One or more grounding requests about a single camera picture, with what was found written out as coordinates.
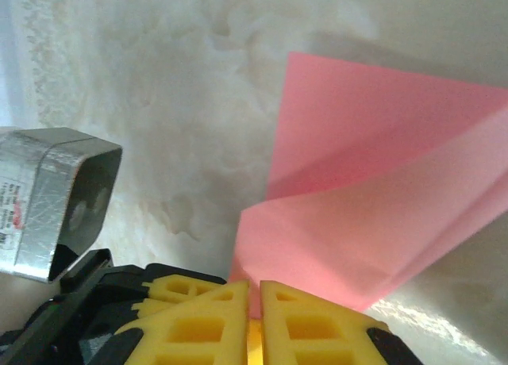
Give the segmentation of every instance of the pink paper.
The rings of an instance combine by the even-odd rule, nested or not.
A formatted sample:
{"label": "pink paper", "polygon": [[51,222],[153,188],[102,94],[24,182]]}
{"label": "pink paper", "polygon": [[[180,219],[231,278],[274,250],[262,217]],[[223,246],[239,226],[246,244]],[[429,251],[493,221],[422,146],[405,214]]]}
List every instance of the pink paper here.
{"label": "pink paper", "polygon": [[508,209],[506,147],[508,90],[292,53],[232,279],[365,309]]}

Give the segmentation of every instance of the yellow plastic piece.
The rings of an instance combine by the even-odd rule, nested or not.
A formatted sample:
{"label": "yellow plastic piece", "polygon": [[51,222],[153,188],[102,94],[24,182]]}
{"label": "yellow plastic piece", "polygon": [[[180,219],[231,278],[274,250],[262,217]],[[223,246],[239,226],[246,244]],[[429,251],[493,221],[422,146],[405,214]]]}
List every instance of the yellow plastic piece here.
{"label": "yellow plastic piece", "polygon": [[219,286],[132,321],[117,334],[132,328],[144,335],[126,365],[245,365],[248,282]]}
{"label": "yellow plastic piece", "polygon": [[145,299],[141,303],[133,304],[133,310],[137,309],[137,316],[142,319],[143,317],[171,308],[174,305],[175,303],[161,302],[156,299]]}
{"label": "yellow plastic piece", "polygon": [[148,287],[149,298],[178,304],[215,290],[221,285],[183,275],[169,275],[157,278],[152,283],[144,282],[143,286]]}
{"label": "yellow plastic piece", "polygon": [[248,365],[263,365],[263,340],[259,320],[252,319],[248,324],[247,356]]}
{"label": "yellow plastic piece", "polygon": [[278,282],[261,282],[264,365],[387,365],[369,328],[388,326]]}

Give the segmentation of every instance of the pink sheet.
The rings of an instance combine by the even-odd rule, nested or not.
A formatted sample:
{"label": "pink sheet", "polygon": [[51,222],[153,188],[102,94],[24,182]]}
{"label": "pink sheet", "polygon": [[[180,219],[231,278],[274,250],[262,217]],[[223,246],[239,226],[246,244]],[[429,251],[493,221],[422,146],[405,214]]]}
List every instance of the pink sheet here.
{"label": "pink sheet", "polygon": [[508,209],[508,90],[291,53],[231,279],[362,310]]}

